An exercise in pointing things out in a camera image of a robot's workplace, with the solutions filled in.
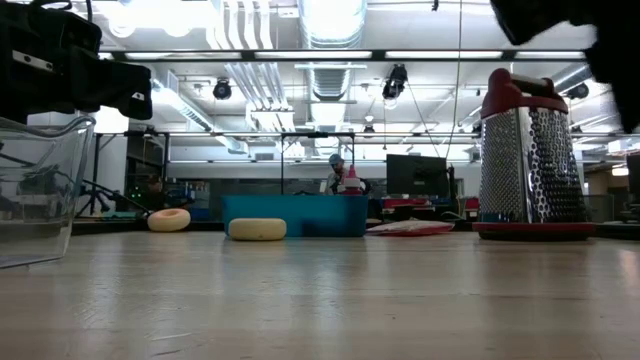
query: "desk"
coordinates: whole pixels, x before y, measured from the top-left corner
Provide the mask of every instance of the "desk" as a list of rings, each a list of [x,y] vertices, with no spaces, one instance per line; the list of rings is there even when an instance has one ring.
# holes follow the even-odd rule
[[[71,238],[0,271],[2,359],[637,359],[640,244]]]

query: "computer monitor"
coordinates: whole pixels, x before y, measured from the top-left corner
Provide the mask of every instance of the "computer monitor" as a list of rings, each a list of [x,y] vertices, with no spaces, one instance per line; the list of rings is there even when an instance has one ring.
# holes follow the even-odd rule
[[[640,201],[640,155],[627,156],[627,168],[629,169],[629,193],[638,202]]]
[[[449,196],[445,158],[387,155],[387,194]]]

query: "foam ring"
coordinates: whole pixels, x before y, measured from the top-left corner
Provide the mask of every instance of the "foam ring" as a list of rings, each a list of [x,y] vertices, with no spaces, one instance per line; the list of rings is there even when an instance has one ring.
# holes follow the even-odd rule
[[[287,223],[282,219],[233,219],[229,223],[229,236],[233,240],[274,241],[287,234]]]
[[[191,214],[184,209],[166,209],[149,216],[147,225],[151,231],[173,232],[186,228],[191,223]]]

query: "camera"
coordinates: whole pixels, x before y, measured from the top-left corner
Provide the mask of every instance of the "camera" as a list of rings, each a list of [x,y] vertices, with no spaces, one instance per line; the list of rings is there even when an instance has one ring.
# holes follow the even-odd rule
[[[408,80],[407,69],[404,64],[393,65],[393,70],[382,89],[382,97],[385,100],[397,99],[404,91],[404,83]]]
[[[584,83],[574,86],[567,91],[567,97],[573,99],[584,99],[589,96],[589,87]]]
[[[213,88],[213,96],[218,100],[228,100],[231,97],[231,86],[229,86],[229,79],[218,79],[218,83]]]
[[[60,1],[0,2],[0,116],[26,124],[30,114],[109,106],[150,119],[149,69],[100,60],[100,28],[64,9],[42,7],[54,2]]]

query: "teal box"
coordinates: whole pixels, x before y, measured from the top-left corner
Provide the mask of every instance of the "teal box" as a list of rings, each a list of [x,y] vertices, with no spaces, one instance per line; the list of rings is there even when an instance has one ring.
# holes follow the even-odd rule
[[[361,237],[367,226],[366,196],[223,196],[224,228],[238,218],[278,218],[287,237]]]

